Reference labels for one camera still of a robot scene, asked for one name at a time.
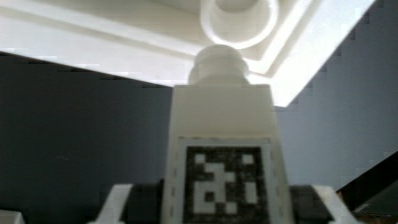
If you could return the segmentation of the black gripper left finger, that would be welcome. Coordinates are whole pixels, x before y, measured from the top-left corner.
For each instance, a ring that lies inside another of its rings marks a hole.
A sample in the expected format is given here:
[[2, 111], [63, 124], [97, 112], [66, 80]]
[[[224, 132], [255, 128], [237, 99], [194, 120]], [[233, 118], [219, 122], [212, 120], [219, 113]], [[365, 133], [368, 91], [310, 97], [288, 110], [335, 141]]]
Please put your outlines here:
[[159, 184], [116, 184], [88, 224], [161, 224], [161, 190]]

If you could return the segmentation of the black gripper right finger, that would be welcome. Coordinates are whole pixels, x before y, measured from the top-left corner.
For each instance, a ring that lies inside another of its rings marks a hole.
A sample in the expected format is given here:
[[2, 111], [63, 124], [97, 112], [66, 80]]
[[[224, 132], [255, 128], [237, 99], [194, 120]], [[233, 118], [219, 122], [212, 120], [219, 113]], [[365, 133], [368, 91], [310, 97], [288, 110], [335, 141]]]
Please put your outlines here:
[[296, 224], [363, 224], [331, 186], [290, 187]]

